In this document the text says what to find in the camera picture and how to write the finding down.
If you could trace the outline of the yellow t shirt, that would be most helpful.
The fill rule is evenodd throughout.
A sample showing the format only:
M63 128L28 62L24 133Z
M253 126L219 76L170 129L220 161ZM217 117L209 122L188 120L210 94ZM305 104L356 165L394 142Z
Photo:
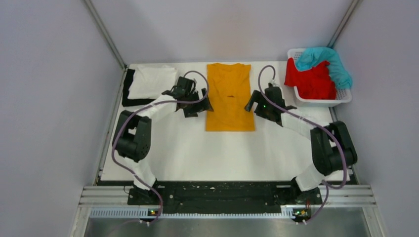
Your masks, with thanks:
M207 65L209 101L213 107L207 112L207 132L253 132L253 114L245 110L251 98L251 65Z

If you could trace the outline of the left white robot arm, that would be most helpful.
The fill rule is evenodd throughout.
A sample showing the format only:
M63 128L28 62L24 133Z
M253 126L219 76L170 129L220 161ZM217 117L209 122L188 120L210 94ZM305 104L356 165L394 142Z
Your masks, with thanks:
M179 110L184 110L186 118L211 111L209 83L200 92L196 85L194 79L180 77L157 99L134 112L124 110L119 115L111 157L116 165L134 177L134 186L140 190L139 196L146 204L155 203L159 196L153 187L157 179L146 162L151 149L152 125Z

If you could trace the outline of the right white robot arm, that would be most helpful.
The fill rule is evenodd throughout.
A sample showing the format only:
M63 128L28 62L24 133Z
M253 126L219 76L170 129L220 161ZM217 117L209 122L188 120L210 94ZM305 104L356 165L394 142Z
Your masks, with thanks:
M310 190L321 184L327 176L339 170L346 173L347 168L358 161L344 122L329 123L307 118L298 108L286 106L281 89L271 83L264 92L253 91L245 110L251 111L254 103L257 104L254 111L257 116L310 141L312 163L291 180L290 198L293 202L304 203L310 196Z

